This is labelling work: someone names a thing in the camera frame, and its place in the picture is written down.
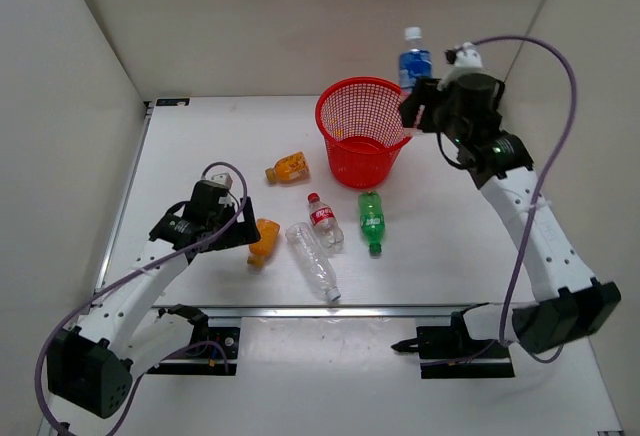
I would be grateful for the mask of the blue label water bottle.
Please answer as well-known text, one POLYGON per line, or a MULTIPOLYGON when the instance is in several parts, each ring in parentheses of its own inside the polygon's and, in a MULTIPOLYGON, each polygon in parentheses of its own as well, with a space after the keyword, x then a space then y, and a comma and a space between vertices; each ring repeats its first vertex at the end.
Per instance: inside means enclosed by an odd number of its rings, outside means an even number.
POLYGON ((407 27, 404 40, 406 48, 398 57, 398 80, 401 90, 410 94, 419 78, 432 77, 432 60, 419 27, 407 27))

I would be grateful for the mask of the green soda bottle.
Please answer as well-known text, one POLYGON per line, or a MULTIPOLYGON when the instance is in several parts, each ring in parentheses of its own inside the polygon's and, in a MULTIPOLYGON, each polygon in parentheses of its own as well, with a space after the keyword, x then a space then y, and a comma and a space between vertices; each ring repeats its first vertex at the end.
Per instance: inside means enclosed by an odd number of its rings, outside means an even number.
POLYGON ((369 254, 377 257, 382 253, 386 226, 382 200, 376 191, 365 192, 358 197, 360 228, 369 248, 369 254))

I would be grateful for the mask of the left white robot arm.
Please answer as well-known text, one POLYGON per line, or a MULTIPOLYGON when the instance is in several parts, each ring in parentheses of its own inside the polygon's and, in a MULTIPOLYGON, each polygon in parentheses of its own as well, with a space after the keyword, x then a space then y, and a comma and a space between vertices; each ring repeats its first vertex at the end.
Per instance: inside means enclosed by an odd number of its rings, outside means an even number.
POLYGON ((107 419, 124 404, 135 379, 181 349, 206 351, 210 333, 204 313, 177 304, 141 324, 166 287, 200 253, 259 240, 251 201, 234 200, 227 173, 202 178, 187 201, 171 206, 149 233, 132 270, 119 287, 71 328, 63 327, 45 352, 51 393, 107 419))

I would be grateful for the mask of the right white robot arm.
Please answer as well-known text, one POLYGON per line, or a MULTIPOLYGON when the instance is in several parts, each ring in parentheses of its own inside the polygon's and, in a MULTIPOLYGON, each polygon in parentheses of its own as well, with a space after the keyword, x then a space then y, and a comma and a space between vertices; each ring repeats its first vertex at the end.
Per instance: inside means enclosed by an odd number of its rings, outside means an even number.
POLYGON ((455 145, 452 167, 470 175, 498 214, 534 297, 525 305, 506 299, 453 314, 450 346, 470 356, 495 341, 539 354, 595 334, 620 303, 620 291, 613 282, 599 282, 578 256, 542 194, 542 178, 524 143, 502 129, 504 83, 471 73, 444 89, 438 84, 417 79, 399 106, 402 123, 455 145))

